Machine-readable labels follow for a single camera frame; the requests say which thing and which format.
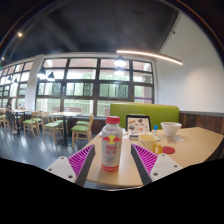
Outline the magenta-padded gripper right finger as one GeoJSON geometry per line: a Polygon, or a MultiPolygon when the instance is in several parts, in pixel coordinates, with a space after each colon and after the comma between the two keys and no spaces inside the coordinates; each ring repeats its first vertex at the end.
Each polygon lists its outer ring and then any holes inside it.
{"type": "Polygon", "coordinates": [[[131,155],[144,185],[155,182],[182,169],[167,154],[162,153],[157,155],[136,144],[131,145],[131,155]]]}

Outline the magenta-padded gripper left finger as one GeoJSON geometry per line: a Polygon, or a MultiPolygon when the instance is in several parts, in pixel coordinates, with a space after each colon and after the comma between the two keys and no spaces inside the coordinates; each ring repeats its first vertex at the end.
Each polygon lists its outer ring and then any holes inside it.
{"type": "Polygon", "coordinates": [[[69,157],[59,157],[47,171],[83,187],[94,156],[95,146],[90,145],[69,157]]]}

